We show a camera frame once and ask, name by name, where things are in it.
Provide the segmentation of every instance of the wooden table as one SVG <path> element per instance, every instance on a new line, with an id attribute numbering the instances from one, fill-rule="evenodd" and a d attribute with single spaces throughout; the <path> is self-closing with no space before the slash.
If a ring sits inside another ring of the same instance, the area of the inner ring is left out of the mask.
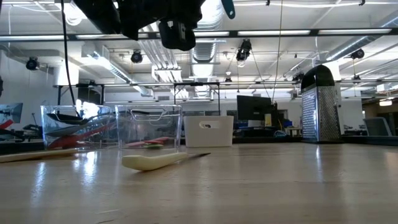
<path id="1" fill-rule="evenodd" d="M 243 144 L 152 172 L 117 150 L 0 164 L 0 223 L 397 223 L 397 149 Z"/>

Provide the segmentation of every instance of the ceiling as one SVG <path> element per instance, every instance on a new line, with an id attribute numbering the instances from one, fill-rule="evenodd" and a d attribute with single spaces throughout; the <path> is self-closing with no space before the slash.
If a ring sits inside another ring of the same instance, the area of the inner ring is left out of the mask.
<path id="1" fill-rule="evenodd" d="M 10 5 L 13 0 L 3 0 L 4 4 L 0 15 L 0 35 L 19 35 L 19 34 L 61 34 L 62 26 L 60 23 L 60 12 L 58 7 L 52 4 L 52 1 L 33 2 L 27 1 L 21 5 Z M 349 4 L 359 1 L 283 1 L 284 4 L 303 4 L 303 5 L 325 5 L 325 4 Z M 233 20 L 223 16 L 223 30 L 266 30 L 266 29 L 326 29 L 326 28 L 370 28 L 377 27 L 378 22 L 387 15 L 395 13 L 398 16 L 398 4 L 368 4 L 363 6 L 344 6 L 344 7 L 326 7 L 326 8 L 297 8 L 280 6 L 242 6 L 242 4 L 264 3 L 264 1 L 234 1 L 236 5 L 236 17 Z M 280 3 L 280 1 L 271 1 L 271 3 Z M 68 26 L 70 34 L 93 34 L 99 33 L 93 24 L 87 19 L 83 19 L 77 26 Z M 224 43 L 218 44 L 216 65 L 213 68 L 213 75 L 209 81 L 224 80 L 225 72 L 230 71 L 232 80 L 254 81 L 259 80 L 259 74 L 266 80 L 291 80 L 295 70 L 290 69 L 298 63 L 305 60 L 308 65 L 311 64 L 311 58 L 316 52 L 320 55 L 327 53 L 341 44 L 349 41 L 353 36 L 333 36 L 333 37 L 263 37 L 251 38 L 252 55 L 247 59 L 243 68 L 238 68 L 234 59 L 236 49 L 239 47 L 242 39 L 222 39 Z M 2 49 L 8 47 L 8 43 L 0 43 Z M 95 79 L 97 82 L 103 80 L 112 80 L 113 74 L 107 69 L 97 65 L 90 65 L 87 62 L 84 46 L 94 44 L 97 48 L 106 46 L 110 51 L 110 59 L 128 72 L 138 82 L 155 82 L 151 76 L 152 64 L 144 54 L 144 60 L 140 64 L 133 64 L 130 61 L 132 51 L 140 49 L 140 45 L 134 40 L 106 40 L 106 41 L 81 41 L 69 42 L 69 57 L 74 59 L 81 66 L 80 78 Z M 381 37 L 374 42 L 363 47 L 365 58 L 383 51 L 384 49 L 398 45 L 398 38 L 394 35 Z M 60 52 L 58 57 L 42 57 L 39 61 L 47 63 L 49 66 L 59 66 L 63 63 L 62 54 L 63 44 L 61 42 L 13 42 L 10 45 L 10 51 L 19 58 L 28 58 L 27 52 L 30 50 L 56 50 Z M 182 78 L 188 80 L 192 77 L 190 52 L 173 50 L 178 65 L 182 69 Z M 370 57 L 363 63 L 355 66 L 355 72 L 360 73 L 366 70 L 377 68 L 384 63 L 398 58 L 398 47 L 379 53 Z M 351 78 L 354 69 L 351 66 L 352 60 L 342 58 L 339 60 L 340 73 L 343 78 Z M 306 71 L 311 66 L 301 68 Z M 398 63 L 391 63 L 391 66 L 384 70 L 367 74 L 366 78 L 380 78 L 385 75 L 398 73 Z M 372 87 L 370 83 L 363 86 Z"/>

